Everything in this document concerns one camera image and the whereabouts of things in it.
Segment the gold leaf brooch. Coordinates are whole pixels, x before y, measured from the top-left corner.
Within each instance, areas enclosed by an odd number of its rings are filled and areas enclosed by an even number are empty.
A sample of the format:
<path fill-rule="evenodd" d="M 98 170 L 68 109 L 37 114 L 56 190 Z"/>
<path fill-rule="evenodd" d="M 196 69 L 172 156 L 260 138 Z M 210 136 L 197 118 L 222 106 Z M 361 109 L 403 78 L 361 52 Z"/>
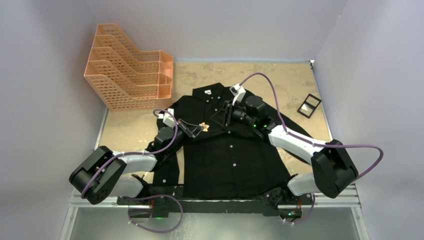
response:
<path fill-rule="evenodd" d="M 206 124 L 205 122 L 200 123 L 199 126 L 201 127 L 202 132 L 208 132 L 209 131 L 210 126 L 208 124 Z"/>

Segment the black button-up shirt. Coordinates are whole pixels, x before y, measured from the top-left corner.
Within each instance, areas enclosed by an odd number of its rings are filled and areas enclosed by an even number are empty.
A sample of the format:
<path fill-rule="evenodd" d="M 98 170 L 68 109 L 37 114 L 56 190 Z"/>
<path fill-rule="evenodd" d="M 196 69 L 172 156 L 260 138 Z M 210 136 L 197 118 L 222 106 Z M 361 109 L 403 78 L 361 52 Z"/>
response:
<path fill-rule="evenodd" d="M 232 99 L 229 87 L 215 83 L 195 88 L 171 105 L 177 119 L 208 125 L 182 147 L 186 198 L 247 198 L 279 187 L 291 176 L 278 150 L 250 127 L 238 122 L 224 127 L 211 120 Z"/>

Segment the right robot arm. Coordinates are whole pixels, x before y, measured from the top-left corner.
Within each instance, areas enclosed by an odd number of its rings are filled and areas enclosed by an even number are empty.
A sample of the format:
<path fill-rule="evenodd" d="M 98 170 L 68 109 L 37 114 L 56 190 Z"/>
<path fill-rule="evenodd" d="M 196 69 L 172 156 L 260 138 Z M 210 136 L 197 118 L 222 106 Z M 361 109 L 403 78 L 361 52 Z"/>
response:
<path fill-rule="evenodd" d="M 268 113 L 266 103 L 259 96 L 249 96 L 244 103 L 227 100 L 210 119 L 222 127 L 235 123 L 246 125 L 263 142 L 284 149 L 311 165 L 311 173 L 297 174 L 284 183 L 280 196 L 288 204 L 301 195 L 312 193 L 334 199 L 359 175 L 340 141 L 316 140 L 286 127 Z"/>

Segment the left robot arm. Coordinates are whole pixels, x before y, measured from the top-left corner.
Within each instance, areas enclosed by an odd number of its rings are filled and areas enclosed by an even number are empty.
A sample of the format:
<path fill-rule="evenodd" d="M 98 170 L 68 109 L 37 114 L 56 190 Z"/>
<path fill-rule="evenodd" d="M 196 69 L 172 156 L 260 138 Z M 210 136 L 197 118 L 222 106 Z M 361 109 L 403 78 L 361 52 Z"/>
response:
<path fill-rule="evenodd" d="M 99 204 L 110 195 L 116 195 L 115 188 L 123 189 L 122 175 L 155 172 L 167 166 L 183 144 L 195 139 L 204 128 L 178 119 L 161 127 L 143 151 L 119 152 L 99 146 L 70 174 L 69 182 L 82 199 Z"/>

